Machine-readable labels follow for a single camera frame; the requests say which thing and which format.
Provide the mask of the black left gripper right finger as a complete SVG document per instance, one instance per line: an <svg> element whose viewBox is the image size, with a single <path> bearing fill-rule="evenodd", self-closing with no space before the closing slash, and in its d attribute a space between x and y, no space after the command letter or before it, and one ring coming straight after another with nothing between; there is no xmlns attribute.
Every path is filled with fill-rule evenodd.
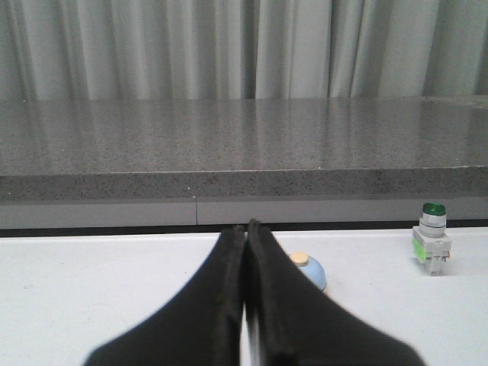
<svg viewBox="0 0 488 366"><path fill-rule="evenodd" d="M270 229L248 225L245 304L254 365L421 365L409 345L321 292Z"/></svg>

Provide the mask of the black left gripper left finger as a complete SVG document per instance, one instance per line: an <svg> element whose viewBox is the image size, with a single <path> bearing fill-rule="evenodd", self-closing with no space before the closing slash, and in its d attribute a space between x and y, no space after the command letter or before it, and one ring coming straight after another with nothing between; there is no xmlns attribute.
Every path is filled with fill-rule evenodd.
<svg viewBox="0 0 488 366"><path fill-rule="evenodd" d="M224 229L202 266L165 306L95 349L86 364L238 365L244 251L244 229Z"/></svg>

